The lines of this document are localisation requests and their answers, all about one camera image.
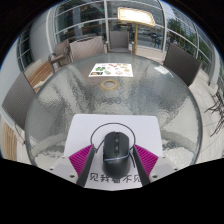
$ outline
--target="black computer mouse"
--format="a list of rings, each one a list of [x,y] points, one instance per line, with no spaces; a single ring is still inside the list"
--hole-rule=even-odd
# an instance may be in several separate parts
[[[104,138],[103,170],[113,179],[126,176],[130,170],[129,138],[122,132],[110,132]]]

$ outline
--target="textured glass tabletop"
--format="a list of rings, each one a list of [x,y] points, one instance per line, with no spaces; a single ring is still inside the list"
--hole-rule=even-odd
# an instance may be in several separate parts
[[[134,77],[88,77],[96,63],[132,65]],[[25,137],[31,163],[48,169],[63,155],[75,114],[156,116],[164,154],[179,168],[195,163],[202,141],[197,103],[185,83],[157,62],[129,54],[103,54],[62,67],[42,86],[27,114]]]

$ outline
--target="concrete floor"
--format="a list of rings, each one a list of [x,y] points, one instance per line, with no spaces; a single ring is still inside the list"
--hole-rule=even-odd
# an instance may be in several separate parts
[[[210,137],[220,120],[220,115],[219,112],[211,114],[212,111],[204,113],[215,104],[212,95],[215,95],[217,90],[209,87],[207,83],[208,75],[200,70],[194,83],[189,87],[198,103],[203,123],[202,147],[196,163],[220,159],[224,149],[224,129]]]

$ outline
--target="magenta stripe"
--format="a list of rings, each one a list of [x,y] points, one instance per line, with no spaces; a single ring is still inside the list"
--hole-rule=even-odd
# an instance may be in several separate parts
[[[141,146],[135,145],[135,148],[141,160],[142,166],[147,176],[149,176],[150,172],[152,171],[154,165],[157,162],[158,156],[151,153],[147,149],[142,148]]]
[[[69,160],[71,161],[71,164],[75,168],[78,176],[82,172],[82,169],[86,163],[86,159],[92,146],[93,145],[89,145],[83,149],[80,149],[78,152],[74,153],[69,157]]]

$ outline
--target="metal chair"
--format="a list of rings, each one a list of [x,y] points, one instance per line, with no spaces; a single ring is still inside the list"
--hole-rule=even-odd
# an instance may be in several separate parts
[[[57,63],[60,67],[62,67],[62,65],[70,63],[69,53],[70,50],[68,39],[55,45],[55,53],[51,53],[48,56],[48,61],[51,65],[53,74],[55,73],[53,64]]]
[[[105,53],[102,36],[74,41],[70,43],[70,49],[73,61]]]
[[[178,75],[187,86],[190,86],[201,63],[189,53],[170,43],[163,65]]]
[[[215,128],[215,131],[212,133],[212,135],[210,137],[212,137],[214,134],[218,134],[218,132],[221,130],[221,128],[224,127],[224,110],[223,110],[223,107],[224,107],[224,102],[223,102],[223,90],[224,90],[224,83],[222,81],[222,78],[219,77],[218,79],[218,90],[215,94],[215,96],[217,97],[217,101],[216,103],[208,108],[205,112],[207,112],[208,110],[211,110],[212,113],[214,113],[215,111],[219,111],[219,114],[221,116],[216,128]]]
[[[107,44],[108,53],[127,53],[131,54],[134,50],[132,42],[132,51],[129,50],[129,32],[128,31],[110,31],[110,49]]]
[[[27,111],[35,95],[36,93],[22,72],[9,89],[2,103],[2,108],[15,122],[13,129],[18,140],[21,137],[17,132],[16,125],[23,130],[25,129]]]

